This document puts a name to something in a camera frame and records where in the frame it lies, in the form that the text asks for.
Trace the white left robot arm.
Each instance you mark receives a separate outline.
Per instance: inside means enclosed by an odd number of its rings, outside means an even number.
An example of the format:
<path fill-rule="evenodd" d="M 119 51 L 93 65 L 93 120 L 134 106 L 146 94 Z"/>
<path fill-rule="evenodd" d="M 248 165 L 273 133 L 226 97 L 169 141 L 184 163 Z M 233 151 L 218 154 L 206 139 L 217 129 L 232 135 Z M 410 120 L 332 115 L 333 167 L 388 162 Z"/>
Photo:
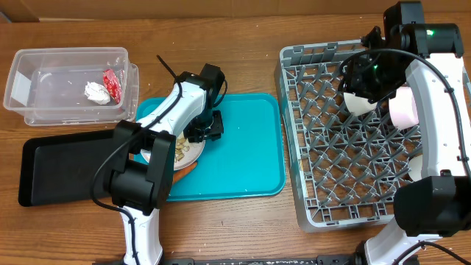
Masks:
<path fill-rule="evenodd" d="M 217 106 L 227 91 L 218 66 L 205 64 L 199 74 L 174 75 L 174 87 L 162 104 L 140 121 L 120 121 L 113 131 L 113 151 L 97 169 L 106 204 L 120 213 L 126 252 L 120 264 L 159 264 L 163 248 L 158 237 L 159 210 L 173 183 L 177 137 L 191 143 L 221 138 L 224 127 Z"/>

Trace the white plate with food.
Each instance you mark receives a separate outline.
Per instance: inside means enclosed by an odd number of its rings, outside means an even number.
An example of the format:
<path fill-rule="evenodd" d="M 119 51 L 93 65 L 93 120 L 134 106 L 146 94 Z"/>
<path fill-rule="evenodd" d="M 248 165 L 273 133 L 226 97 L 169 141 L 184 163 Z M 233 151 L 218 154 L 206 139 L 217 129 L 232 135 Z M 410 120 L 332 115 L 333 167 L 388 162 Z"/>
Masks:
<path fill-rule="evenodd" d="M 174 158 L 174 170 L 184 169 L 196 162 L 204 147 L 205 141 L 190 142 L 183 133 L 180 133 L 177 136 L 174 151 L 171 152 L 171 157 Z"/>

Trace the pale green bowl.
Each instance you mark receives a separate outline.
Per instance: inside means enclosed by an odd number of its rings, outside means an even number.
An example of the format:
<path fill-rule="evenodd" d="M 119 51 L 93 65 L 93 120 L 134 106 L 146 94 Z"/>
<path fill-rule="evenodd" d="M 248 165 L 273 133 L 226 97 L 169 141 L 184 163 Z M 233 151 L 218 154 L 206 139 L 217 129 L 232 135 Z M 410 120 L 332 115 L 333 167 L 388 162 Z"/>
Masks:
<path fill-rule="evenodd" d="M 361 116 L 373 111 L 377 103 L 369 103 L 368 99 L 356 96 L 353 93 L 343 93 L 347 110 L 354 116 Z"/>

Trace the red snack wrapper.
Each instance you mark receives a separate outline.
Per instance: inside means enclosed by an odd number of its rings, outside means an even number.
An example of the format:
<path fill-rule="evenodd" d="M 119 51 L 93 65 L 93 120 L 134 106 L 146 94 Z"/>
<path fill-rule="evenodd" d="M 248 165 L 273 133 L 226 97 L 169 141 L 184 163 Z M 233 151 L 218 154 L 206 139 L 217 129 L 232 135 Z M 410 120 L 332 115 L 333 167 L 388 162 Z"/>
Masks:
<path fill-rule="evenodd" d="M 112 69 L 103 72 L 103 83 L 110 97 L 116 104 L 121 102 L 122 88 L 121 84 Z"/>

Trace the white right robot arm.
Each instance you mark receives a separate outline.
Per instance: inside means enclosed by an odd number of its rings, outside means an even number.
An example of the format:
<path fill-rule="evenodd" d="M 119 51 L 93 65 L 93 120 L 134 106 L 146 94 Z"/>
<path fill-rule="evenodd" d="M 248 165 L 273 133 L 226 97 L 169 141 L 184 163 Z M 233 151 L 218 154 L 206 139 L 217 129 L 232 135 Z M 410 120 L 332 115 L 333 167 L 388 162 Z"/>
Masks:
<path fill-rule="evenodd" d="M 470 117 L 455 24 L 428 24 L 419 1 L 400 1 L 339 67 L 341 92 L 371 103 L 408 85 L 422 140 L 421 179 L 394 195 L 394 218 L 359 245 L 353 264 L 416 264 L 417 250 L 470 228 Z"/>

